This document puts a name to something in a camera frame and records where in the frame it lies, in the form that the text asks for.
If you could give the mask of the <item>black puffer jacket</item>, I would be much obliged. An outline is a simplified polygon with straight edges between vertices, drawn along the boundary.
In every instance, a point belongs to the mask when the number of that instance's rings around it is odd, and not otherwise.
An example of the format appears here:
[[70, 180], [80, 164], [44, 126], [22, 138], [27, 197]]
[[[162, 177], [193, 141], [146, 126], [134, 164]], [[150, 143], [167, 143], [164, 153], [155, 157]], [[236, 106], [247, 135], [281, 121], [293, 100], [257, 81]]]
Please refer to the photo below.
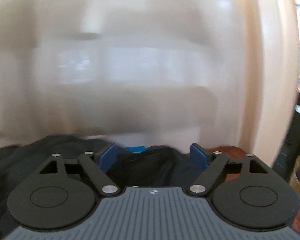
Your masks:
[[[103, 139], [73, 135], [51, 135], [31, 144], [0, 148], [0, 238], [9, 234], [14, 222], [7, 212], [7, 197], [28, 175], [54, 153], [76, 159], [81, 153], [97, 153], [109, 145]], [[117, 147], [117, 161], [106, 175], [120, 188], [126, 186], [188, 187], [200, 172], [189, 158], [167, 146], [152, 146], [133, 154]]]

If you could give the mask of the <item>blue package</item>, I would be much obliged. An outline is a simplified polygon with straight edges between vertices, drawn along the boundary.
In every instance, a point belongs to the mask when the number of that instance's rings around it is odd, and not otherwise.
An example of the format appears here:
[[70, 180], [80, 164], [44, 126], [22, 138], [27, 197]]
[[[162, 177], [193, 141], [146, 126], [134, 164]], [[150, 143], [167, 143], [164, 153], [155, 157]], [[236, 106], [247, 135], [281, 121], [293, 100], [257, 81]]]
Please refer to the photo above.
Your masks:
[[132, 152], [133, 154], [138, 154], [147, 149], [145, 146], [130, 146], [130, 147], [125, 147], [124, 148], [128, 152]]

